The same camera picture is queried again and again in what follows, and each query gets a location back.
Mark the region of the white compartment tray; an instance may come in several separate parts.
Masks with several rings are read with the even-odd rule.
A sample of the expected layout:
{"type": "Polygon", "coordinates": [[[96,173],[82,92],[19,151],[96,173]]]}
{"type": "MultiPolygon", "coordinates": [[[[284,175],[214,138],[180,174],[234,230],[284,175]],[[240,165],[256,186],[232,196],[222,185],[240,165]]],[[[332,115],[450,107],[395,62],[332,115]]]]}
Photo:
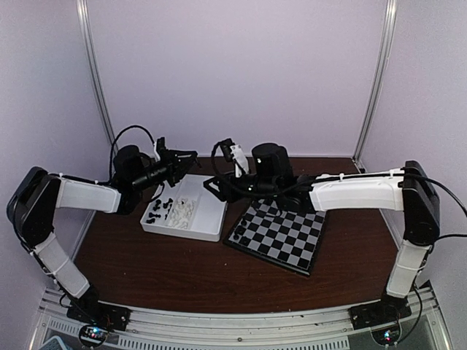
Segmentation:
{"type": "Polygon", "coordinates": [[[206,175],[188,174],[175,187],[168,187],[140,219],[143,231],[180,238],[218,242],[227,203],[204,188],[206,175]]]}

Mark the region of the black silver chessboard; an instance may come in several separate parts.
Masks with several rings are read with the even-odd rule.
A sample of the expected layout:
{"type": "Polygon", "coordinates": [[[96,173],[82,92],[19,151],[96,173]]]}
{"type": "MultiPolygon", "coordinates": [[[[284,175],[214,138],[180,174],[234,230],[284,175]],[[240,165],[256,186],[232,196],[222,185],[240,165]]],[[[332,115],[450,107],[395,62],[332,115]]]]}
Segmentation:
{"type": "Polygon", "coordinates": [[[224,238],[226,246],[256,257],[286,270],[310,276],[326,224],[326,213],[296,213],[281,211],[271,200],[252,201],[224,238]],[[241,220],[248,221],[246,226],[241,220]],[[234,240],[236,228],[243,227],[241,236],[249,238],[244,246],[234,240]]]}

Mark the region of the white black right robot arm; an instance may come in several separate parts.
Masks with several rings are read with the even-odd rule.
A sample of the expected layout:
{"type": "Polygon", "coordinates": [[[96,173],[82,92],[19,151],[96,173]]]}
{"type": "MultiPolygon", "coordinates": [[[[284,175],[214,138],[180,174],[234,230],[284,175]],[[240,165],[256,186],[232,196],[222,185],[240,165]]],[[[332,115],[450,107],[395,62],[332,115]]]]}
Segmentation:
{"type": "Polygon", "coordinates": [[[439,195],[430,184],[422,166],[408,160],[402,168],[369,174],[293,173],[287,150],[275,143],[263,143],[252,149],[255,172],[242,148],[231,139],[219,141],[214,151],[222,151],[235,169],[215,172],[204,181],[204,188],[222,202],[242,198],[271,199],[281,210],[295,212],[334,209],[388,209],[404,213],[404,237],[382,298],[374,306],[374,315],[389,322],[401,315],[407,295],[422,267],[428,251],[440,236],[439,195]]]}

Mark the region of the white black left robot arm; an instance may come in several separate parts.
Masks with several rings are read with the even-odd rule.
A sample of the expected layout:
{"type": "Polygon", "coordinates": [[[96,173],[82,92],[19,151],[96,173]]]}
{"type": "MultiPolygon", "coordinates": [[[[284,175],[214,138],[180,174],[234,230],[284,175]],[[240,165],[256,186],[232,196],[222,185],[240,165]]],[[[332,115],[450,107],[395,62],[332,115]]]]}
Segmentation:
{"type": "Polygon", "coordinates": [[[94,211],[130,214],[142,201],[144,191],[176,185],[197,161],[195,151],[154,147],[155,159],[138,146],[120,148],[112,156],[110,179],[92,181],[52,174],[32,167],[7,204],[7,218],[23,248],[67,296],[77,313],[90,324],[105,316],[96,288],[75,265],[55,233],[60,211],[94,211]]]}

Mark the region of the black chess piece pile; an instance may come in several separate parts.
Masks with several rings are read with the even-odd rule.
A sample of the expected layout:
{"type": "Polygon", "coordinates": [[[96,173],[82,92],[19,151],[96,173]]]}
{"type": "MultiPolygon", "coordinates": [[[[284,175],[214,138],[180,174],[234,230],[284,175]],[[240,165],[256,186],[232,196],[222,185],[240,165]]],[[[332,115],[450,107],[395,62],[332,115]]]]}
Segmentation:
{"type": "Polygon", "coordinates": [[[163,202],[161,199],[156,199],[155,204],[150,208],[148,217],[150,219],[167,219],[173,202],[174,200],[172,198],[169,198],[165,202],[163,202]]]}

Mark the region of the white chess piece pile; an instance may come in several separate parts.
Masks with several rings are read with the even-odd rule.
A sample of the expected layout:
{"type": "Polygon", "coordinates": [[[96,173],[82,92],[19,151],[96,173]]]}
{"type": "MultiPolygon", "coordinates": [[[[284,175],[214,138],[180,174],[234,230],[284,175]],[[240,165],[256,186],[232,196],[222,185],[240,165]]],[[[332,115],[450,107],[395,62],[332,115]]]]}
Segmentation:
{"type": "Polygon", "coordinates": [[[179,197],[173,204],[168,216],[167,226],[186,230],[190,227],[196,201],[191,198],[179,197]]]}

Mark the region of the left round circuit board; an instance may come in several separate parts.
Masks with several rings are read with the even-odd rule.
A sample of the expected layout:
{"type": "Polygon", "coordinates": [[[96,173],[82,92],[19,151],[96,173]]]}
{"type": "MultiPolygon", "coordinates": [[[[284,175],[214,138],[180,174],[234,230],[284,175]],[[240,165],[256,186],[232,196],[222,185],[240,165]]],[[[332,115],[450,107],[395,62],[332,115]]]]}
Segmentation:
{"type": "Polygon", "coordinates": [[[81,344],[88,347],[102,345],[107,340],[108,335],[108,330],[92,324],[83,325],[78,332],[81,344]]]}

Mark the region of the round circuit board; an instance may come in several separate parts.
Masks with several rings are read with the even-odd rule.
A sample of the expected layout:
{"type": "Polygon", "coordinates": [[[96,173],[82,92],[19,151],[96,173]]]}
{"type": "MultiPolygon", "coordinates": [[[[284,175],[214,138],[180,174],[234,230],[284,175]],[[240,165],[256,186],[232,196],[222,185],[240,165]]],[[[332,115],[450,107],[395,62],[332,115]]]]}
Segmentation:
{"type": "Polygon", "coordinates": [[[401,338],[399,326],[383,327],[371,331],[371,337],[379,346],[392,346],[401,338]]]}
{"type": "Polygon", "coordinates": [[[102,345],[107,340],[108,335],[108,330],[92,324],[83,325],[78,332],[81,344],[88,347],[102,345]]]}

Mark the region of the right round circuit board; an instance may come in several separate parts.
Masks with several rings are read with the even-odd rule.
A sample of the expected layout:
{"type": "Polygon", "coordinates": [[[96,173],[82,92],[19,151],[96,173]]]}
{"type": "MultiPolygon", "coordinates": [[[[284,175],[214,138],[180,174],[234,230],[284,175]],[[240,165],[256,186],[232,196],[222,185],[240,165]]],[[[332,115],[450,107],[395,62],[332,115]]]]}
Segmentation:
{"type": "Polygon", "coordinates": [[[371,337],[379,346],[392,346],[401,338],[399,326],[383,327],[371,331],[371,337]]]}

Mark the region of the blue plastic basket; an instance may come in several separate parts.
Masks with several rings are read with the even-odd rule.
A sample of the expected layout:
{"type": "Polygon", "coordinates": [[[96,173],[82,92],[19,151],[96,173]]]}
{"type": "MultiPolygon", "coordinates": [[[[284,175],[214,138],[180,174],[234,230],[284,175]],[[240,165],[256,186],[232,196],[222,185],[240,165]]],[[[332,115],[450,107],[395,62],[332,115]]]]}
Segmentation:
{"type": "Polygon", "coordinates": [[[63,340],[58,336],[53,336],[43,343],[39,350],[70,350],[71,347],[67,346],[63,340]]]}

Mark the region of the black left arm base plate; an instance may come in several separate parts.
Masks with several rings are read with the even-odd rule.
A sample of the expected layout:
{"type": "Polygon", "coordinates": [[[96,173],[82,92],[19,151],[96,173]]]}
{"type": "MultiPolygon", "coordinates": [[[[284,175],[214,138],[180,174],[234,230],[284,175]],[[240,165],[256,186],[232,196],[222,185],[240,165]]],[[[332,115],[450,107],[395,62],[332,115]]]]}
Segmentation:
{"type": "Polygon", "coordinates": [[[66,316],[82,323],[97,325],[106,330],[126,331],[131,310],[121,306],[100,303],[99,310],[94,317],[90,317],[90,312],[80,311],[76,306],[69,308],[66,316]]]}

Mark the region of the aluminium front rail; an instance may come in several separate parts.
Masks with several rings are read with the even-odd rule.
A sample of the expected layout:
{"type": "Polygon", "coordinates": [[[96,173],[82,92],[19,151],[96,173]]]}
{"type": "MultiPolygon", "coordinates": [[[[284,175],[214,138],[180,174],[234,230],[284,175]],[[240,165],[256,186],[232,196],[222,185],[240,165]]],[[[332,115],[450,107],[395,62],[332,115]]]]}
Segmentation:
{"type": "MultiPolygon", "coordinates": [[[[393,324],[357,329],[349,306],[310,311],[262,314],[197,314],[149,308],[128,308],[130,318],[124,331],[111,332],[97,349],[454,349],[438,300],[430,287],[408,296],[412,315],[393,324]],[[382,329],[401,326],[406,337],[397,346],[380,345],[382,329]]],[[[46,288],[31,340],[26,349],[40,349],[59,336],[73,349],[86,349],[78,338],[85,324],[66,317],[69,304],[62,292],[46,288]]]]}

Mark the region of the right aluminium frame post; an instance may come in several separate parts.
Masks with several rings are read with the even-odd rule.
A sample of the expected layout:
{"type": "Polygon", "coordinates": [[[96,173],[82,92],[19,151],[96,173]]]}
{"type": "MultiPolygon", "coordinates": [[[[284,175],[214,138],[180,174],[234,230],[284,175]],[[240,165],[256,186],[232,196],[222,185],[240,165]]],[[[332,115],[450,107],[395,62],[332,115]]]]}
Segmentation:
{"type": "Polygon", "coordinates": [[[363,124],[360,129],[358,141],[352,156],[354,163],[358,164],[358,167],[363,167],[363,151],[371,131],[371,124],[373,123],[374,117],[376,115],[377,104],[379,102],[379,97],[382,92],[385,72],[390,60],[391,49],[393,46],[393,37],[395,33],[395,25],[397,21],[397,10],[398,1],[386,1],[385,16],[382,26],[382,35],[380,40],[379,53],[377,57],[377,64],[374,72],[374,78],[368,97],[368,103],[363,118],[363,124]]]}

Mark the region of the aluminium frame post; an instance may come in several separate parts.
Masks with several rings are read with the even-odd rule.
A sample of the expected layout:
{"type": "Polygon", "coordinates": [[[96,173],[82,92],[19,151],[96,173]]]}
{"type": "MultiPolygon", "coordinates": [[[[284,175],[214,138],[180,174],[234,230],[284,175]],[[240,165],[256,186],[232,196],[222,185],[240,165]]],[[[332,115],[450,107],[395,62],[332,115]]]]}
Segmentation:
{"type": "Polygon", "coordinates": [[[382,35],[380,40],[379,53],[377,57],[377,64],[374,72],[374,78],[368,97],[368,103],[363,118],[363,124],[360,129],[358,141],[352,156],[354,163],[358,164],[358,167],[363,167],[363,151],[371,131],[371,124],[373,123],[374,117],[376,115],[377,104],[379,102],[379,97],[382,92],[385,72],[390,60],[391,49],[393,46],[393,37],[395,33],[395,25],[397,21],[397,10],[398,1],[386,1],[385,16],[382,26],[382,35]]]}
{"type": "Polygon", "coordinates": [[[85,46],[85,53],[88,60],[88,68],[90,70],[90,78],[92,82],[93,93],[99,111],[99,117],[104,128],[104,134],[107,138],[109,145],[111,146],[111,150],[116,151],[116,135],[112,126],[112,122],[110,120],[109,110],[104,96],[104,89],[99,74],[98,61],[96,57],[96,51],[94,48],[92,29],[88,12],[88,2],[86,0],[76,0],[76,7],[82,39],[84,41],[85,46]]]}

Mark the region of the left aluminium frame post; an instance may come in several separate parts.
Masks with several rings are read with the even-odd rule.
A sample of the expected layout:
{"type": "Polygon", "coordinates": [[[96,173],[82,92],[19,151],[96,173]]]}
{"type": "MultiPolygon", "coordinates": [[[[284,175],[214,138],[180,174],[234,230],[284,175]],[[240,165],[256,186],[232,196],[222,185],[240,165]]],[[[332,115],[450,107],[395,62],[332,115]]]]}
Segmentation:
{"type": "Polygon", "coordinates": [[[88,68],[90,70],[90,78],[92,82],[93,93],[99,111],[99,117],[104,128],[104,134],[107,138],[109,145],[111,146],[111,150],[116,151],[116,135],[112,126],[112,122],[110,120],[109,110],[104,96],[104,89],[99,74],[98,61],[96,57],[96,51],[94,48],[92,29],[88,12],[88,2],[86,0],[76,0],[76,7],[82,39],[84,41],[85,46],[85,53],[88,60],[88,68]]]}

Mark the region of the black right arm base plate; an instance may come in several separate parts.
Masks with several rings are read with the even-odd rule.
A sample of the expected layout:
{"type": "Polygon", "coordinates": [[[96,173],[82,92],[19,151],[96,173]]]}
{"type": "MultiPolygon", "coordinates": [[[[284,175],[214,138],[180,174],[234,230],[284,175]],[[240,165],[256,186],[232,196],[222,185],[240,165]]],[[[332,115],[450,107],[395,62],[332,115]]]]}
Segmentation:
{"type": "Polygon", "coordinates": [[[353,306],[349,309],[350,320],[354,330],[376,327],[383,324],[395,323],[401,318],[412,315],[409,306],[396,308],[381,301],[353,306]]]}

